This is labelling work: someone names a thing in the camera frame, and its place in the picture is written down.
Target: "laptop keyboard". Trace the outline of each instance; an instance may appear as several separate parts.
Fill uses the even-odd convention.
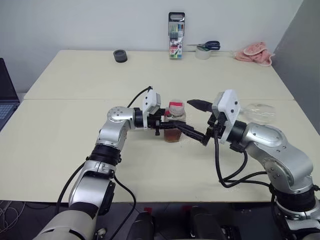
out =
[[[5,119],[7,114],[10,112],[10,110],[13,108],[14,105],[0,105],[0,120]]]

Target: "scissors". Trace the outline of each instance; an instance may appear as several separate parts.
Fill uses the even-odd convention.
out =
[[[207,41],[206,43],[200,43],[200,44],[188,44],[187,46],[197,46],[197,47],[205,47],[206,49],[212,50],[212,51],[218,51],[220,50],[220,42],[219,41]]]

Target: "laptop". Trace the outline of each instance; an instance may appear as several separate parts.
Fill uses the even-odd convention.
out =
[[[0,131],[18,108],[20,102],[6,64],[0,58]]]

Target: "white table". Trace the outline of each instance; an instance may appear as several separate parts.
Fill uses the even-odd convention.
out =
[[[24,100],[0,132],[0,199],[56,202],[69,176],[93,150],[108,109],[126,106],[129,101]],[[313,179],[319,184],[320,137],[298,104],[294,100],[240,100],[243,106],[252,102],[276,108],[277,120],[273,125],[313,160]],[[186,112],[188,124],[204,133],[209,114],[189,105]],[[220,147],[220,155],[224,176],[243,161],[243,156],[229,150],[228,145]],[[262,170],[258,161],[250,158],[243,175]],[[151,130],[128,133],[116,175],[139,202],[258,202],[271,198],[268,188],[260,185],[223,188],[214,167],[212,140],[207,147],[186,136],[178,143],[167,143],[163,133],[154,136]],[[256,179],[269,182],[266,176]],[[68,201],[69,190],[64,202]],[[132,199],[117,186],[113,201]]]
[[[272,67],[230,56],[199,60],[185,52],[182,60],[170,60],[165,51],[128,51],[127,56],[127,62],[117,63],[112,51],[62,50],[24,98],[132,99],[152,85],[164,100],[214,99],[226,89],[244,100],[294,99]]]

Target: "pink towel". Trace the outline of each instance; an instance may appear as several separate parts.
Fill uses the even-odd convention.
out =
[[[268,52],[266,44],[262,42],[254,43],[242,51],[235,54],[235,59],[245,62],[256,62],[263,67],[269,67],[272,64],[271,57],[274,54]]]

